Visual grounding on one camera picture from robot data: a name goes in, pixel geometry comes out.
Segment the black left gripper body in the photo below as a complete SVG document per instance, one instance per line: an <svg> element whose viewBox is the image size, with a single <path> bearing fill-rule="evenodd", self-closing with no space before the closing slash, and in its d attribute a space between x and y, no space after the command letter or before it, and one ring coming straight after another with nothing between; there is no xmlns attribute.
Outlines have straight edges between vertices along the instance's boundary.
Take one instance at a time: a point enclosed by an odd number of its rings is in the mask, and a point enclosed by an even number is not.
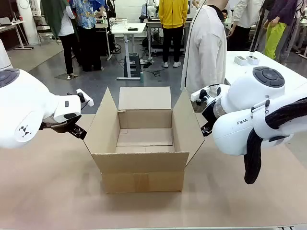
<svg viewBox="0 0 307 230"><path fill-rule="evenodd" d="M76 116L66 122L66 124L61 128L62 132L82 132L83 129L78 126L76 123L82 116Z"/></svg>

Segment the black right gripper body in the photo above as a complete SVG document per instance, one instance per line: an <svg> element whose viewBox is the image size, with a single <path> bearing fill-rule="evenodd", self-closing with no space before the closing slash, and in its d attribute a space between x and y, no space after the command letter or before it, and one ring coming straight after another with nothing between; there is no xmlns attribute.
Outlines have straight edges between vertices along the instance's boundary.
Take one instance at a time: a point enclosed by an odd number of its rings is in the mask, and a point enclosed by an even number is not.
<svg viewBox="0 0 307 230"><path fill-rule="evenodd" d="M217 118L214 115L213 109L215 105L215 101L212 101L207 105L207 107L201 113L202 116L205 118L207 123L203 127L213 127L214 123L216 122Z"/></svg>

